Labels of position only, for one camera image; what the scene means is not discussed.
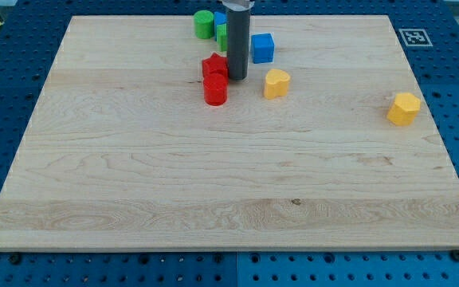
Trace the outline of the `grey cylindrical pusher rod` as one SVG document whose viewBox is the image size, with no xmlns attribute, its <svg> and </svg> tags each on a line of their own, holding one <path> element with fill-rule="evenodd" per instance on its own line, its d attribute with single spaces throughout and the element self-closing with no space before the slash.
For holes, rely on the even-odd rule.
<svg viewBox="0 0 459 287">
<path fill-rule="evenodd" d="M 228 73 L 230 80 L 247 77 L 249 63 L 249 27 L 253 1 L 222 0 L 226 8 Z"/>
</svg>

